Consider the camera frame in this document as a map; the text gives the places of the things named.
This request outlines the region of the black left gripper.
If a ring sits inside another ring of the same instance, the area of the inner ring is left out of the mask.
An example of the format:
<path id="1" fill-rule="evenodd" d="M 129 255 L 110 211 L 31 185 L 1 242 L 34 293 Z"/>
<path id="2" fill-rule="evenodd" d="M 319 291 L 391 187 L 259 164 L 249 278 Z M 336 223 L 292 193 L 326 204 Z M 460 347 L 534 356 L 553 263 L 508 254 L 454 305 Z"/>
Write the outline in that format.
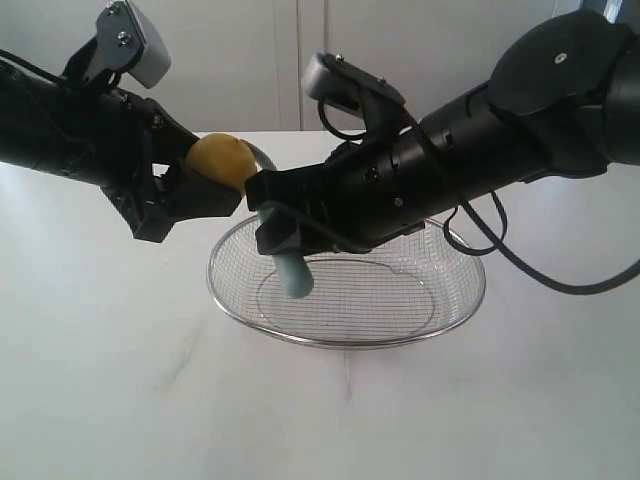
<path id="1" fill-rule="evenodd" d="M 111 179 L 101 188 L 137 240 L 161 243 L 176 222 L 231 216 L 241 194 L 186 164 L 199 137 L 156 100 L 124 89 L 97 97 Z"/>

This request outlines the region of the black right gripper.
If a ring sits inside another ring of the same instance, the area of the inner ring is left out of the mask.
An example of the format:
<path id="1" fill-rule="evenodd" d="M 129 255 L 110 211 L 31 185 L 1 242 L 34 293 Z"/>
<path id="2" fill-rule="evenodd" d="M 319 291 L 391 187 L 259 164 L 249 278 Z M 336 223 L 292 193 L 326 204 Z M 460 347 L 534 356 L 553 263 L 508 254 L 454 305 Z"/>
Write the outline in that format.
<path id="1" fill-rule="evenodd" d="M 343 143 L 324 162 L 263 169 L 245 182 L 250 211 L 284 206 L 297 212 L 259 216 L 261 255 L 364 253 L 411 233 L 450 208 L 450 186 L 415 129 L 394 139 Z"/>

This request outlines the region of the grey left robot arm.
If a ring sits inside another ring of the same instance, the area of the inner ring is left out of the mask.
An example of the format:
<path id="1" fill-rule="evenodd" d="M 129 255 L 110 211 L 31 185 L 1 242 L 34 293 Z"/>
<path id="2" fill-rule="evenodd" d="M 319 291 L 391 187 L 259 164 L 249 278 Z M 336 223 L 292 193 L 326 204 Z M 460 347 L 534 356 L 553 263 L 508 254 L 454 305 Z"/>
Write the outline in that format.
<path id="1" fill-rule="evenodd" d="M 240 193 L 186 164 L 196 135 L 118 82 L 92 89 L 2 52 L 2 162 L 99 187 L 138 240 L 230 216 Z"/>

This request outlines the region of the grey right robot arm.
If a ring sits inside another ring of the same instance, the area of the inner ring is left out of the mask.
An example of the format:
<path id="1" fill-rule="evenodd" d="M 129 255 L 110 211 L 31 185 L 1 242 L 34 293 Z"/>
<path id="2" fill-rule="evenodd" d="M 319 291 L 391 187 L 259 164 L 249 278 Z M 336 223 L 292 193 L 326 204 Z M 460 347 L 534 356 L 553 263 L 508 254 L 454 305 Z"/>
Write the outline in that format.
<path id="1" fill-rule="evenodd" d="M 486 82 L 420 120 L 391 85 L 330 53 L 312 58 L 304 87 L 367 130 L 322 163 L 248 180 L 249 208 L 271 213 L 255 234 L 263 255 L 365 253 L 512 183 L 639 160 L 639 37 L 589 10 L 530 30 Z"/>

